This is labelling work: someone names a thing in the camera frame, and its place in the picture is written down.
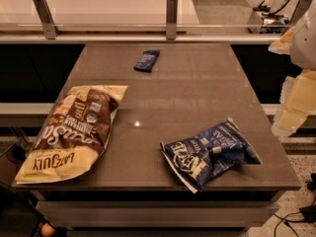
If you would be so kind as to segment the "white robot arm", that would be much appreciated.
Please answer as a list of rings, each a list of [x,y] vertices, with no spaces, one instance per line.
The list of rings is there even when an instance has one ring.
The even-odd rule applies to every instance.
[[[316,111],[316,9],[309,9],[269,46],[269,51],[288,54],[290,61],[302,69],[296,78],[285,78],[272,126],[275,136],[288,137]]]

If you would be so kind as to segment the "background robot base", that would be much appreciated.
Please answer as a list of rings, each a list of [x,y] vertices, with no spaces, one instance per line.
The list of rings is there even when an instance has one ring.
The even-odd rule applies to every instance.
[[[290,27],[291,16],[284,13],[285,7],[291,0],[274,0],[271,6],[262,1],[252,9],[247,23],[250,34],[278,35],[285,33]]]

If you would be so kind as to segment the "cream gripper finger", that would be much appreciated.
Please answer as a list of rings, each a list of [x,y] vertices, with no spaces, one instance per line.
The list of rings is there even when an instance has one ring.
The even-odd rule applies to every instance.
[[[289,137],[316,111],[316,71],[304,69],[296,78],[287,76],[282,84],[272,132]]]
[[[290,44],[293,35],[294,28],[290,28],[286,31],[282,37],[270,44],[268,51],[276,54],[290,55]]]

